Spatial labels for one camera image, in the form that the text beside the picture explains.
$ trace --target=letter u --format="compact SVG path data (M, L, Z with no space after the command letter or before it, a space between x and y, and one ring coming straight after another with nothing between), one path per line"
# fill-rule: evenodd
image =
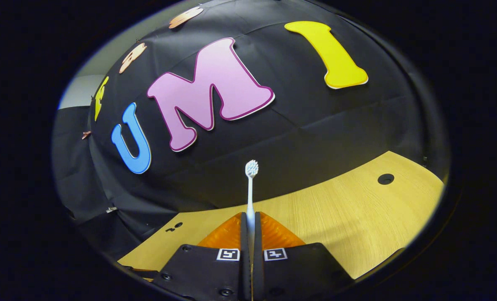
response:
M117 147L117 151L119 151L119 154L126 166L133 173L141 174L149 169L150 162L152 161L152 155L147 137L145 137L143 130L139 125L139 121L135 116L136 107L137 105L135 103L130 103L128 108L126 108L122 114L122 121L128 124L128 127L130 128L132 136L139 147L139 155L134 157L130 154L128 147L124 142L124 138L121 135L122 127L120 124L117 124L115 128L113 128L113 132L111 133L111 141L113 141L113 144Z

